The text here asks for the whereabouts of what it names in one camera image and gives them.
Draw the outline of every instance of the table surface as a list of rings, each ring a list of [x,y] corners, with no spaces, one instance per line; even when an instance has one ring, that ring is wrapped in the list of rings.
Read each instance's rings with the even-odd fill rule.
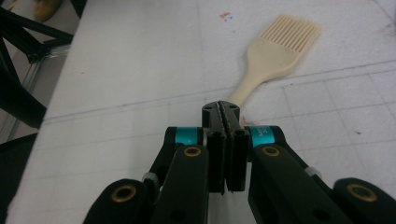
[[[248,44],[280,13],[322,34],[242,115],[280,126],[328,185],[354,176],[396,197],[395,11],[391,0],[89,1],[7,223],[81,223],[107,185],[141,179],[168,126],[201,126],[201,107],[227,99]],[[211,194],[208,219],[255,223],[246,192]]]

